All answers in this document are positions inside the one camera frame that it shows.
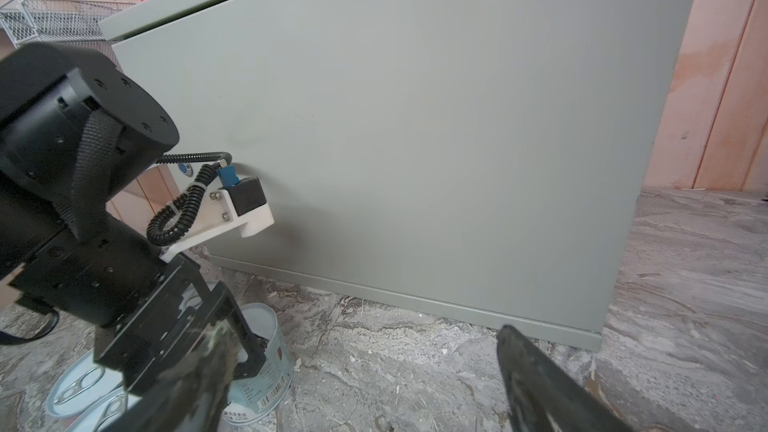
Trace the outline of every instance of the marble floor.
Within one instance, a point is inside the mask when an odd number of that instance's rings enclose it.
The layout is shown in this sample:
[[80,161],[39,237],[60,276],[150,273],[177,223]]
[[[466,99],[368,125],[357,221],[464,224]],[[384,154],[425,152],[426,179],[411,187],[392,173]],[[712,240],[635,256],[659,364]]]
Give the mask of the marble floor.
[[[646,191],[597,353],[538,343],[643,432],[768,430],[768,204],[740,194]],[[296,360],[275,413],[241,432],[510,430],[495,331],[199,262],[240,303],[277,312]],[[11,306],[0,329],[34,330]],[[3,430],[61,431],[57,376],[91,347],[64,315],[34,344],[0,348]]]

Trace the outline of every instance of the gray cabinet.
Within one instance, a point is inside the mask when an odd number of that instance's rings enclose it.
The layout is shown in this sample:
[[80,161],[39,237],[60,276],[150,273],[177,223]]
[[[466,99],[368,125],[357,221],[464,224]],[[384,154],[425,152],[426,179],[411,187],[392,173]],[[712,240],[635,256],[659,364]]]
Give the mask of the gray cabinet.
[[691,2],[226,0],[114,50],[263,180],[219,264],[596,348]]

